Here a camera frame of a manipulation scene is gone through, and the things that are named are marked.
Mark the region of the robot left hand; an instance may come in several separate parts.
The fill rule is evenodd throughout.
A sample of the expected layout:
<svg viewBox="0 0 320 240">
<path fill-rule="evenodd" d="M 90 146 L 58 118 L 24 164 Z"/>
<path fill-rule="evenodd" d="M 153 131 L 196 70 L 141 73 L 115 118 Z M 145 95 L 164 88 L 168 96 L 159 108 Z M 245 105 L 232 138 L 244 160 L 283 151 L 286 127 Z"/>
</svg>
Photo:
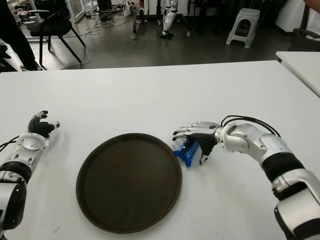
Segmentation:
<svg viewBox="0 0 320 240">
<path fill-rule="evenodd" d="M 28 133 L 39 134 L 44 138 L 49 138 L 50 133 L 61 126 L 59 121 L 52 123 L 42 121 L 48 117 L 48 111 L 42 110 L 37 112 L 29 121 L 27 126 Z"/>
</svg>

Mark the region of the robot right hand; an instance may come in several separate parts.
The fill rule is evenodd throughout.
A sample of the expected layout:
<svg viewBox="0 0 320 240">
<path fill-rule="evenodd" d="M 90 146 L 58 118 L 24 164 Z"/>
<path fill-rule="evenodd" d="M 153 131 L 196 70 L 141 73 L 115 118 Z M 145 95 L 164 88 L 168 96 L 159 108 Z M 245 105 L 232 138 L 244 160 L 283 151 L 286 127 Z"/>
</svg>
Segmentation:
<svg viewBox="0 0 320 240">
<path fill-rule="evenodd" d="M 201 148 L 200 165 L 204 165 L 215 145 L 219 143 L 216 139 L 217 130 L 221 130 L 221 126 L 215 122 L 197 121 L 184 125 L 173 132 L 173 141 L 177 139 L 188 139 L 195 141 Z"/>
</svg>

